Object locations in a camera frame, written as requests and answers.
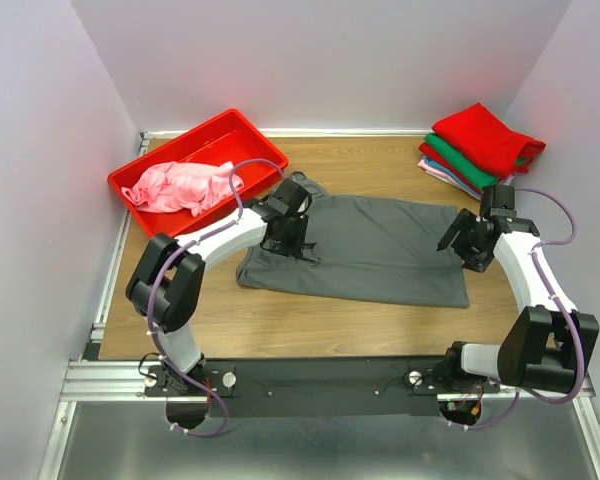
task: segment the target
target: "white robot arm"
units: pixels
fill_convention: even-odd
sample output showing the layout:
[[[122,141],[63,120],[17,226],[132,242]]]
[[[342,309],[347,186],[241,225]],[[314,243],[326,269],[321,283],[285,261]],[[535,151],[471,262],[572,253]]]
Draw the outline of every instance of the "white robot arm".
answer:
[[[255,246],[285,256],[302,257],[311,195],[291,179],[284,179],[273,194],[253,200],[229,217],[194,233],[173,239],[153,237],[136,267],[126,296],[146,316],[151,289],[165,260],[179,247],[192,244],[173,266],[173,278],[163,278],[155,296],[153,319],[158,341],[171,363],[192,372],[204,358],[196,345],[189,320],[198,303],[202,277],[238,251]]]
[[[497,259],[513,289],[519,317],[502,345],[455,342],[440,375],[447,379],[487,377],[511,386],[562,393],[577,386],[577,374],[584,378],[598,322],[593,315],[579,312],[559,287],[537,248],[541,243],[534,223],[517,217],[512,186],[485,188],[479,216],[466,209],[458,214],[438,249],[451,246],[463,266],[477,272]],[[568,328],[571,321],[575,335]],[[548,345],[551,336],[555,347]],[[581,355],[576,342],[582,347]]]

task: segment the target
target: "red plastic bin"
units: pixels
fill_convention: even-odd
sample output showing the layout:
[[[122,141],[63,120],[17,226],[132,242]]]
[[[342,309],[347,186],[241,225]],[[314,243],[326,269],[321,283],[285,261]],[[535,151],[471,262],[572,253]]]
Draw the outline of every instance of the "red plastic bin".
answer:
[[[152,152],[109,174],[109,184],[122,198],[131,214],[149,236],[164,232],[172,237],[199,230],[237,208],[233,196],[193,217],[189,210],[175,213],[148,213],[136,209],[124,195],[122,187],[131,188],[144,171],[158,163],[182,162],[219,166],[231,161],[234,165],[250,158],[266,158],[286,168],[289,160],[238,110],[231,109],[208,120],[193,130],[174,138]],[[254,163],[237,170],[244,181],[240,190],[243,200],[252,198],[280,181],[278,171],[266,163]]]

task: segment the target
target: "pink cloth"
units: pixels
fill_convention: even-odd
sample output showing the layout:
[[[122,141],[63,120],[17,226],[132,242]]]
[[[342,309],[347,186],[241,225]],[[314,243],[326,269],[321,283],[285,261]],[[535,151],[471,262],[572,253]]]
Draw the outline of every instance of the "pink cloth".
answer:
[[[233,163],[215,167],[200,163],[159,163],[149,167],[133,188],[122,188],[122,194],[138,210],[154,213],[171,213],[191,210],[194,217],[231,195],[229,173]],[[236,190],[244,186],[237,175],[233,176]]]
[[[427,162],[425,162],[424,160],[420,160],[420,162],[418,162],[418,166],[421,169],[423,169],[426,173],[428,173],[429,175],[431,175],[433,177],[436,177],[436,178],[442,180],[443,182],[448,183],[449,185],[453,185],[454,187],[459,188],[463,192],[468,193],[473,198],[475,198],[477,200],[480,200],[480,197],[478,196],[477,193],[472,192],[471,190],[469,190],[469,189],[463,187],[462,185],[460,185],[458,182],[456,182],[455,178],[447,175],[444,172],[436,170],[435,168],[431,167],[430,165],[427,165]]]

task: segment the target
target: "gray t-shirt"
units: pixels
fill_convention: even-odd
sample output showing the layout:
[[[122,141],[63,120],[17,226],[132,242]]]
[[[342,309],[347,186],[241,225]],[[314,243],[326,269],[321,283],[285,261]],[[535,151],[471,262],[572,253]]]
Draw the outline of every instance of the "gray t-shirt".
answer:
[[[468,307],[462,261],[436,251],[456,217],[452,206],[329,195],[301,172],[312,195],[306,259],[249,248],[238,284],[306,295],[405,305]]]

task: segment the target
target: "green folded cloth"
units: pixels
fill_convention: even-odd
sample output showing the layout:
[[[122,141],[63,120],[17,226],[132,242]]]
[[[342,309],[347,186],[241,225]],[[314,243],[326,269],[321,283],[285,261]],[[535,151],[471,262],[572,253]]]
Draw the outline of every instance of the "green folded cloth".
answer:
[[[464,175],[476,188],[482,190],[487,185],[493,185],[498,182],[498,177],[494,177],[493,175],[480,170],[471,163],[467,157],[462,155],[458,150],[453,148],[435,133],[428,134],[424,137],[424,141],[438,152],[442,158],[449,162],[451,166],[458,170],[458,172]]]

